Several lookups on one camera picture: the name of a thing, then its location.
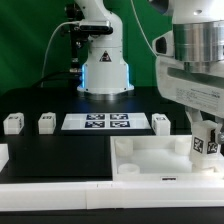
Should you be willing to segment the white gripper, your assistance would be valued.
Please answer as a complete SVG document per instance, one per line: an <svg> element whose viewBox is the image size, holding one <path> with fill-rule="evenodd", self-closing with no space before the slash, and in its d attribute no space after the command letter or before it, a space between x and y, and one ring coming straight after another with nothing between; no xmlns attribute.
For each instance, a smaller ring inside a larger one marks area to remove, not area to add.
<svg viewBox="0 0 224 224"><path fill-rule="evenodd" d="M198 132L201 128L201 111L224 118L224 77L188 73L181 62L158 56L156 79L162 97L187 106L185 113L192 132ZM218 123L215 128L215 142L224 144L223 123Z"/></svg>

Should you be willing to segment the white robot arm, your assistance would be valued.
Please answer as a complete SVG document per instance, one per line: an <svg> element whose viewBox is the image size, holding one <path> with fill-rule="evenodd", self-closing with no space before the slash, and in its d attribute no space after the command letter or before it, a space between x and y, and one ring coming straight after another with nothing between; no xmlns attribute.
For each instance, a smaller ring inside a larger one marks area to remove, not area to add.
<svg viewBox="0 0 224 224"><path fill-rule="evenodd" d="M160 94L186 107L191 123L206 112L216 117L209 139L224 144L224 0L147 0L172 18L172 29L153 40ZM89 44L80 67L80 94L97 99L129 93L120 18L103 0L74 0L76 44Z"/></svg>

